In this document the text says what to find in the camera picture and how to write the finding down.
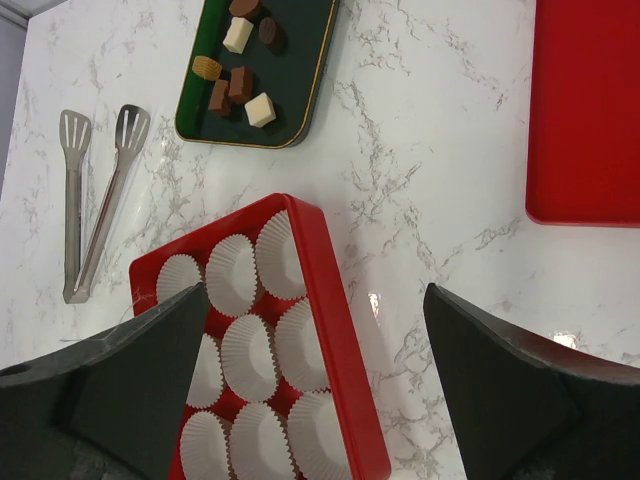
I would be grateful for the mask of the dark oval chocolate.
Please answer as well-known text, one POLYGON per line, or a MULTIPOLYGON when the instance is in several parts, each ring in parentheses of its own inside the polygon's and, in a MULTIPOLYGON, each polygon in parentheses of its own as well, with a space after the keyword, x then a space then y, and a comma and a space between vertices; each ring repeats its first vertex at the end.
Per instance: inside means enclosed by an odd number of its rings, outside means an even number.
POLYGON ((264 17, 259 24, 259 39, 273 53, 279 53, 285 44, 282 27, 273 17, 264 17))

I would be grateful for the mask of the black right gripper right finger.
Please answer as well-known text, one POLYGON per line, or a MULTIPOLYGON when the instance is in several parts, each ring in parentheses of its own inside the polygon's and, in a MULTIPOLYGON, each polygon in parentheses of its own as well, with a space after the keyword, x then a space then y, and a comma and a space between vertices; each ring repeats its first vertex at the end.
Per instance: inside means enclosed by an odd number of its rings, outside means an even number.
POLYGON ((636 479, 639 370, 428 285, 431 350, 469 479, 636 479))

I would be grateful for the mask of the caramel ridged chocolate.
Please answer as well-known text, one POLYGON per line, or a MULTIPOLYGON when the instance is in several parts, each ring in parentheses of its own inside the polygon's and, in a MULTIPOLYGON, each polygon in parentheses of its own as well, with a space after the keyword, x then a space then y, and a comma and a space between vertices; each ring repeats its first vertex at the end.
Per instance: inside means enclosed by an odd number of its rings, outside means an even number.
POLYGON ((223 71, 220 63, 203 55, 198 55, 193 59, 191 69, 199 78, 212 82, 217 81, 223 71))

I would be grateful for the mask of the brown square chocolate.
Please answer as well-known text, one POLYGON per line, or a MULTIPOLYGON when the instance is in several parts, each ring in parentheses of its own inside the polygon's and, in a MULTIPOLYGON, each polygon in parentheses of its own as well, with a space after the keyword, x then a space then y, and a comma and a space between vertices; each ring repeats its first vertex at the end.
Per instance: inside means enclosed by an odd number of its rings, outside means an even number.
POLYGON ((208 104, 208 110, 219 117, 228 117, 231 113, 229 99, 229 81, 219 78, 215 83, 208 104))
POLYGON ((244 105, 252 98, 254 73, 246 66, 231 70, 228 95, 234 104, 244 105))

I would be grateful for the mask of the white square chocolate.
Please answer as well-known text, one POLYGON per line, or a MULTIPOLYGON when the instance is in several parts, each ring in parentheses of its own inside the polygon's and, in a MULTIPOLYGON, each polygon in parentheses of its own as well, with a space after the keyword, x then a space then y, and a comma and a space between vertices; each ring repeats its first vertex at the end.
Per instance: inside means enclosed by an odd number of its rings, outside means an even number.
POLYGON ((223 46, 231 53, 242 54, 253 30, 253 23, 243 17, 233 17, 223 46))
POLYGON ((262 128, 276 119, 273 102, 265 92, 249 100, 244 107, 248 123, 252 127, 262 128))

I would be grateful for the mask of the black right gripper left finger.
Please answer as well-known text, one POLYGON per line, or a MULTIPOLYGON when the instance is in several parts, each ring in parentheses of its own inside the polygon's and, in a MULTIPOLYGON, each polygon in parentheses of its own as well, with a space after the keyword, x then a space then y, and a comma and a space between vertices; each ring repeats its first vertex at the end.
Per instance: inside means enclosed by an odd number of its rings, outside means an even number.
POLYGON ((2 478, 168 478, 207 311, 197 284, 2 369, 2 478))

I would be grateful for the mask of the metal tongs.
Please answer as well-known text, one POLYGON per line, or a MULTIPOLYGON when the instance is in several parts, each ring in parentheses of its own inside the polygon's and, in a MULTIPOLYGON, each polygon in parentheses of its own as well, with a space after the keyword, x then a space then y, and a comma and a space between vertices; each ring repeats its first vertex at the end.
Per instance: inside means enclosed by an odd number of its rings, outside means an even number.
POLYGON ((65 244, 63 299, 81 304, 90 297, 91 284, 122 197, 127 176, 140 153, 151 125, 143 108, 121 107, 115 132, 115 167, 86 247, 82 246, 82 172, 92 125, 88 117, 65 109, 59 119, 59 139, 65 160, 65 244))

